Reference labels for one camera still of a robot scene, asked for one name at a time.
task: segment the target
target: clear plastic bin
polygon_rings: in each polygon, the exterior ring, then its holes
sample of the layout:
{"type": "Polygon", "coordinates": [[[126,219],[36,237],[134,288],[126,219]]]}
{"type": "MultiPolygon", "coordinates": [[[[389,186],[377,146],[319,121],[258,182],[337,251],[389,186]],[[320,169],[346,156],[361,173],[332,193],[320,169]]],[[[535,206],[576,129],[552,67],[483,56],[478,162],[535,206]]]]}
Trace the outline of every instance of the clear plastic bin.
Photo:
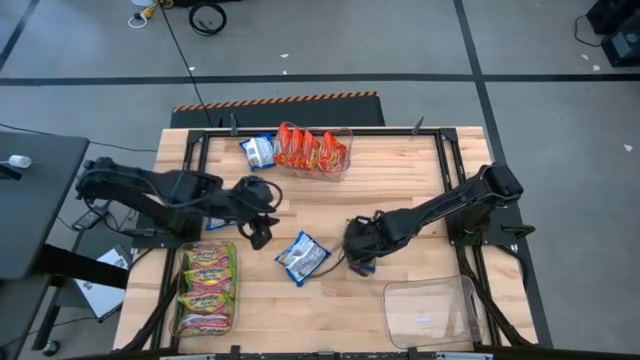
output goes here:
{"type": "Polygon", "coordinates": [[[482,340],[480,302],[466,276],[393,282],[383,296],[389,337],[400,349],[482,340]]]}
{"type": "Polygon", "coordinates": [[[235,299],[238,298],[238,286],[237,286],[238,259],[236,256],[235,245],[232,242],[228,242],[228,241],[198,241],[198,242],[182,245],[177,251],[177,256],[178,256],[178,259],[180,260],[180,268],[178,272],[178,291],[177,291],[177,296],[175,298],[176,311],[173,316],[173,319],[171,319],[171,327],[170,327],[171,334],[175,337],[180,337],[180,338],[192,337],[192,336],[204,336],[204,335],[221,336],[226,334],[233,327],[234,317],[237,314],[237,307],[236,307],[237,302],[235,301],[235,299]],[[189,260],[187,258],[186,252],[188,250],[192,250],[198,247],[214,247],[214,246],[227,246],[229,247],[229,249],[231,249],[229,253],[229,268],[232,269],[233,280],[231,281],[230,293],[233,294],[233,296],[230,296],[232,298],[231,313],[227,314],[230,324],[229,324],[229,327],[225,330],[209,331],[209,332],[203,331],[198,334],[185,334],[184,332],[181,331],[180,324],[184,319],[184,317],[186,315],[189,315],[190,310],[187,309],[187,307],[181,301],[178,301],[178,297],[186,292],[189,292],[187,281],[184,276],[184,271],[194,269],[193,267],[189,266],[189,260]]]}
{"type": "MultiPolygon", "coordinates": [[[[338,140],[339,143],[345,146],[346,152],[344,161],[342,165],[332,168],[331,170],[323,169],[320,166],[320,161],[318,161],[318,157],[320,156],[320,151],[310,151],[309,154],[304,154],[303,151],[303,159],[305,161],[311,162],[313,165],[313,169],[303,169],[296,167],[291,164],[290,161],[284,161],[284,164],[278,163],[276,168],[279,171],[287,176],[305,178],[305,179],[313,179],[313,180],[324,180],[324,181],[342,181],[346,175],[349,166],[351,166],[351,145],[353,143],[353,132],[349,128],[338,128],[338,129],[316,129],[316,128],[303,128],[296,126],[295,124],[285,122],[283,123],[288,131],[291,133],[293,129],[297,128],[303,135],[306,130],[309,130],[311,134],[315,137],[315,139],[320,143],[320,147],[323,146],[323,136],[326,132],[330,132],[333,136],[338,140]]],[[[282,149],[280,145],[280,129],[278,129],[278,134],[276,135],[276,140],[274,142],[274,154],[276,157],[284,154],[290,154],[290,149],[282,149]]]]}

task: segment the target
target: red chip bag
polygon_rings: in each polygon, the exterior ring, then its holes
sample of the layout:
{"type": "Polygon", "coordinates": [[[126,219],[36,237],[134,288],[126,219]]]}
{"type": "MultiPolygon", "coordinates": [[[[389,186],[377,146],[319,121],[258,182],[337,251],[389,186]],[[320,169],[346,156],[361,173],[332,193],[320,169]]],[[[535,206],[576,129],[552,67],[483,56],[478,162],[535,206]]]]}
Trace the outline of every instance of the red chip bag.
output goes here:
{"type": "Polygon", "coordinates": [[[276,151],[278,154],[273,157],[278,165],[284,165],[287,162],[289,155],[289,141],[291,140],[291,133],[285,123],[280,124],[280,130],[278,131],[278,145],[280,148],[276,151]]]}
{"type": "Polygon", "coordinates": [[[302,132],[300,129],[295,128],[291,133],[291,140],[289,141],[289,157],[287,158],[287,165],[294,169],[300,168],[302,162],[302,132]]]}
{"type": "Polygon", "coordinates": [[[302,168],[306,170],[318,170],[318,152],[320,142],[316,140],[309,130],[304,132],[304,144],[302,147],[302,168]]]}
{"type": "Polygon", "coordinates": [[[347,147],[336,140],[330,132],[324,133],[324,141],[320,146],[318,167],[324,172],[341,171],[347,156],[347,147]]]}

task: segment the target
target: black metal frame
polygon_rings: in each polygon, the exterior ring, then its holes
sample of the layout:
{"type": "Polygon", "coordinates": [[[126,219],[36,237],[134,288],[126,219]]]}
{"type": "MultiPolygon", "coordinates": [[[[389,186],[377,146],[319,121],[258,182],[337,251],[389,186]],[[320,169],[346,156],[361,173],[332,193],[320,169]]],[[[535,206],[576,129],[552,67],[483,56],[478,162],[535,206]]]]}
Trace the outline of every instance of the black metal frame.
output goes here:
{"type": "MultiPolygon", "coordinates": [[[[198,159],[197,170],[206,171],[207,164],[207,154],[209,151],[209,142],[212,138],[216,137],[231,137],[231,136],[240,136],[240,137],[249,137],[256,136],[259,134],[264,134],[265,132],[271,133],[275,136],[277,132],[277,128],[250,128],[250,129],[215,129],[215,130],[189,130],[187,135],[187,144],[185,149],[184,160],[182,164],[183,170],[188,170],[191,167],[191,162],[193,160],[193,153],[195,150],[196,144],[201,144],[200,147],[200,156],[198,159]]],[[[352,128],[352,132],[354,136],[433,136],[433,139],[436,144],[436,150],[438,154],[438,160],[440,165],[440,171],[443,179],[443,186],[445,191],[451,191],[453,189],[453,185],[451,182],[451,176],[449,173],[449,163],[447,161],[447,155],[445,151],[445,141],[448,141],[451,145],[451,150],[453,154],[454,166],[456,175],[459,183],[463,183],[466,181],[464,164],[462,161],[462,154],[460,151],[460,146],[458,143],[457,131],[455,128],[352,128]]],[[[490,294],[489,288],[489,279],[487,277],[487,272],[484,264],[484,258],[482,256],[481,246],[473,247],[474,260],[476,263],[476,271],[478,279],[481,284],[484,286],[484,290],[490,294]]],[[[172,272],[175,261],[175,250],[169,249],[167,250],[167,259],[165,262],[164,272],[162,276],[162,283],[160,286],[159,299],[161,299],[167,292],[169,285],[172,279],[172,272]]],[[[529,272],[533,273],[532,267],[530,265],[531,260],[528,259],[529,264],[529,272]]],[[[490,334],[491,343],[495,346],[500,346],[500,331],[493,321],[492,317],[487,314],[486,319],[488,320],[488,329],[490,334]]],[[[160,342],[162,339],[162,329],[164,327],[164,317],[158,323],[158,326],[154,329],[152,338],[151,338],[151,349],[158,350],[160,348],[160,342]]],[[[481,346],[480,342],[474,344],[474,347],[481,346]]],[[[179,339],[172,336],[170,348],[172,351],[177,352],[179,346],[179,339]]],[[[349,356],[355,356],[360,353],[349,354],[349,356]]],[[[243,357],[249,356],[250,354],[242,354],[243,357]]],[[[371,355],[371,353],[361,353],[362,357],[366,357],[371,355]]],[[[389,359],[407,359],[417,358],[418,356],[421,358],[433,358],[434,353],[431,352],[391,352],[391,353],[375,353],[377,357],[385,357],[389,359]]],[[[261,356],[266,356],[268,358],[305,358],[305,357],[318,357],[319,353],[313,354],[261,354],[261,356]]]]}

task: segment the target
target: gray floor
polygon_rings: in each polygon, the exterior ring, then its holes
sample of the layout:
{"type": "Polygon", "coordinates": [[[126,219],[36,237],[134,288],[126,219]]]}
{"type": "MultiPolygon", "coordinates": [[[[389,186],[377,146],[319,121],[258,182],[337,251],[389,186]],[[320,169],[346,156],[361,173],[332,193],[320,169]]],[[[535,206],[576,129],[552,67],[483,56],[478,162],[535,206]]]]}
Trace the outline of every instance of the gray floor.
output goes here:
{"type": "MultiPolygon", "coordinates": [[[[600,49],[573,39],[573,20],[593,2],[464,0],[483,72],[640,72],[613,69],[600,49]]],[[[0,3],[0,46],[27,4],[0,3]]],[[[245,0],[223,6],[229,24],[213,38],[194,34],[184,10],[168,11],[195,75],[471,73],[451,0],[245,0]]],[[[0,78],[185,76],[162,15],[134,30],[126,21],[135,10],[128,0],[41,0],[0,78]]],[[[580,35],[597,40],[586,22],[580,35]]],[[[633,186],[640,175],[640,83],[487,87],[509,164],[525,186],[523,217],[538,228],[529,241],[554,345],[640,353],[634,336],[640,285],[633,266],[640,255],[634,221],[640,197],[633,186]]],[[[206,102],[359,90],[379,92],[388,125],[412,125],[421,116],[425,125],[484,125],[470,82],[200,86],[206,102]]],[[[196,102],[190,85],[0,87],[3,123],[140,148],[157,145],[174,105],[196,102]]],[[[104,155],[142,167],[153,161],[149,154],[94,146],[87,157],[104,155]]],[[[69,221],[84,212],[73,195],[61,212],[69,221]]],[[[117,211],[119,219],[123,211],[117,211]]],[[[70,246],[71,236],[56,224],[50,242],[70,246]]],[[[59,321],[87,315],[65,311],[59,321]]],[[[63,342],[57,357],[108,351],[116,326],[117,315],[103,324],[56,328],[54,337],[63,342]]],[[[28,350],[30,341],[22,358],[41,358],[28,350]]]]}

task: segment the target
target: wooden tabletop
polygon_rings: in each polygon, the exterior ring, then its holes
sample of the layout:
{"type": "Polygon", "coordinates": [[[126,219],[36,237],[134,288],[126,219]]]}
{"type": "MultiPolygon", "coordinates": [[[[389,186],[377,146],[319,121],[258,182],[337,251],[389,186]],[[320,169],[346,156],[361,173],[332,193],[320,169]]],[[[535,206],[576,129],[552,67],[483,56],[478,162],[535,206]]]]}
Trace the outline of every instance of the wooden tabletop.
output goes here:
{"type": "MultiPolygon", "coordinates": [[[[457,131],[465,170],[471,176],[481,165],[491,163],[483,129],[459,127],[457,131]]],[[[181,168],[187,132],[183,129],[163,132],[154,171],[181,168]]],[[[225,188],[250,174],[238,146],[240,140],[214,138],[209,145],[206,170],[222,177],[225,188]]],[[[198,161],[198,146],[192,169],[198,161]]],[[[452,163],[450,149],[447,152],[452,163]]],[[[240,345],[242,352],[250,353],[399,351],[387,334],[383,289],[392,281],[459,274],[444,220],[426,226],[406,248],[378,259],[376,274],[368,278],[341,265],[297,288],[274,258],[292,244],[300,230],[332,249],[341,241],[347,219],[371,216],[375,210],[410,208],[441,194],[443,185],[433,137],[356,137],[351,168],[339,183],[290,178],[277,168],[260,170],[257,175],[277,183],[284,191],[284,200],[275,214],[280,223],[272,228],[274,238],[262,250],[254,251],[249,240],[233,227],[203,232],[202,239],[228,240],[237,247],[238,311],[228,334],[182,339],[180,352],[227,353],[231,345],[240,345]]],[[[495,302],[520,333],[535,342],[517,261],[493,247],[487,246],[483,251],[495,302]]],[[[166,250],[153,250],[133,268],[114,348],[128,343],[155,307],[165,257],[166,250]]],[[[331,257],[323,268],[334,260],[331,257]]],[[[168,324],[173,311],[171,306],[165,317],[163,346],[170,341],[168,324]]],[[[487,338],[485,331],[484,341],[488,343],[487,338]]],[[[471,344],[425,348],[464,349],[471,349],[471,344]]]]}

